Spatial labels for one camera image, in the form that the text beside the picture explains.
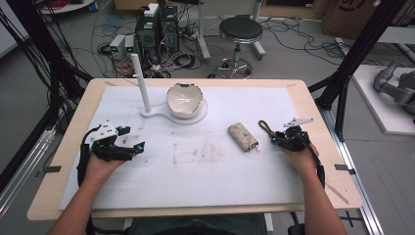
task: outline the black stool seat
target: black stool seat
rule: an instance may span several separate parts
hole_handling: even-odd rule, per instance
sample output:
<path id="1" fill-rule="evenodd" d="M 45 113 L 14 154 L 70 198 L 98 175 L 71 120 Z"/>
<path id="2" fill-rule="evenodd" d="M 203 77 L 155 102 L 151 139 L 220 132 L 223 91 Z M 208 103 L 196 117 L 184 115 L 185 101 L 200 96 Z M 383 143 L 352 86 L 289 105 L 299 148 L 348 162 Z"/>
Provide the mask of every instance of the black stool seat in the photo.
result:
<path id="1" fill-rule="evenodd" d="M 262 36 L 262 26 L 249 18 L 229 18 L 220 23 L 220 35 L 238 42 L 255 43 Z"/>

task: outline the gray robot arm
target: gray robot arm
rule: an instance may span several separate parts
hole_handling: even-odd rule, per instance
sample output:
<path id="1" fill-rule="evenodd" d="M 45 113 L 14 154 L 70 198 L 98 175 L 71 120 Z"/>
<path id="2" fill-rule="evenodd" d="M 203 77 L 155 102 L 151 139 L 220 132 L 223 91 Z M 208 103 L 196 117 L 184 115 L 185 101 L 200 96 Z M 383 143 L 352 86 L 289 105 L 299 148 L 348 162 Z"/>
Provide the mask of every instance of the gray robot arm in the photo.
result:
<path id="1" fill-rule="evenodd" d="M 393 86 L 388 81 L 393 77 L 398 61 L 392 61 L 384 70 L 381 70 L 375 78 L 373 88 L 394 98 L 405 110 L 413 110 L 415 107 L 415 71 L 404 73 L 400 77 L 399 85 Z"/>

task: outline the ceramic bowl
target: ceramic bowl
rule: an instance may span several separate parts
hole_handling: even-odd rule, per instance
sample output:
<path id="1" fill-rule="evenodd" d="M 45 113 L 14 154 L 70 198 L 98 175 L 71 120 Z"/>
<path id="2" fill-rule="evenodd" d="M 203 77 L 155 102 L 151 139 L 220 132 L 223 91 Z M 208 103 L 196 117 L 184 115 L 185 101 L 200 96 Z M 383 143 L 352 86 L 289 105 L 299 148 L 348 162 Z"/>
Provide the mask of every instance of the ceramic bowl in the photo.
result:
<path id="1" fill-rule="evenodd" d="M 204 95 L 192 83 L 177 83 L 167 91 L 166 102 L 170 112 L 178 118 L 192 118 L 202 108 Z"/>

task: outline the white paper sheet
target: white paper sheet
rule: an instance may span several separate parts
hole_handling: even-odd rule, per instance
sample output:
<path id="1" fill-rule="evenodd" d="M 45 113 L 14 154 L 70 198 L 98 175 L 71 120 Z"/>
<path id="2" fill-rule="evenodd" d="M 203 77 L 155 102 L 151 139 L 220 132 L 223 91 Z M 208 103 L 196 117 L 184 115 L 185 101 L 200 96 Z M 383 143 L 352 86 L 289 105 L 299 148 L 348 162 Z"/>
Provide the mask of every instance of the white paper sheet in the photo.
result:
<path id="1" fill-rule="evenodd" d="M 148 87 L 150 103 L 164 102 L 169 87 Z M 146 142 L 143 154 L 118 168 L 95 201 L 94 209 L 136 209 L 266 205 L 303 202 L 300 179 L 288 157 L 257 124 L 274 130 L 297 113 L 286 88 L 201 87 L 207 117 L 177 125 L 164 117 L 143 118 L 138 87 L 108 87 L 90 128 L 107 119 L 131 126 L 118 146 Z M 243 153 L 227 132 L 241 122 L 258 140 L 260 153 Z M 73 163 L 60 205 L 64 209 L 77 190 Z"/>

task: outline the human arm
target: human arm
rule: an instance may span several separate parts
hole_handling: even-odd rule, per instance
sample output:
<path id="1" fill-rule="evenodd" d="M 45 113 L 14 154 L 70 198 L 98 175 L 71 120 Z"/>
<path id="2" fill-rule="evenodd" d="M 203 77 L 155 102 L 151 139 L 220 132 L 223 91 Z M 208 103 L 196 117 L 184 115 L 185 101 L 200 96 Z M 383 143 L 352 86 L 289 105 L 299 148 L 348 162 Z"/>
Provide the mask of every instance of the human arm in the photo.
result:
<path id="1" fill-rule="evenodd" d="M 315 146 L 311 144 L 311 147 L 318 156 Z M 307 149 L 300 152 L 283 151 L 290 157 L 302 182 L 305 207 L 305 234 L 346 234 L 345 227 L 317 177 L 315 161 L 310 151 Z"/>
<path id="2" fill-rule="evenodd" d="M 84 234 L 95 198 L 112 173 L 124 162 L 105 162 L 91 154 L 85 178 L 48 234 Z"/>

